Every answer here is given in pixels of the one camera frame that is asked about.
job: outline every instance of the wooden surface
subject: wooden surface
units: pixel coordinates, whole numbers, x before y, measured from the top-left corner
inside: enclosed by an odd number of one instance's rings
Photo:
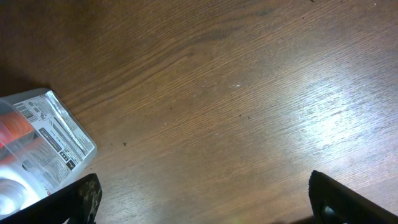
[[[313,169],[398,213],[395,0],[5,0],[0,25],[1,88],[49,86],[98,145],[97,223],[290,223]]]

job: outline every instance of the brown wood tabletop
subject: brown wood tabletop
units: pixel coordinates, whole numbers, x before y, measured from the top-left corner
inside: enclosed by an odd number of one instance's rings
[[[396,0],[2,0],[0,29],[2,94],[97,143],[97,223],[291,223],[313,169],[398,213]]]

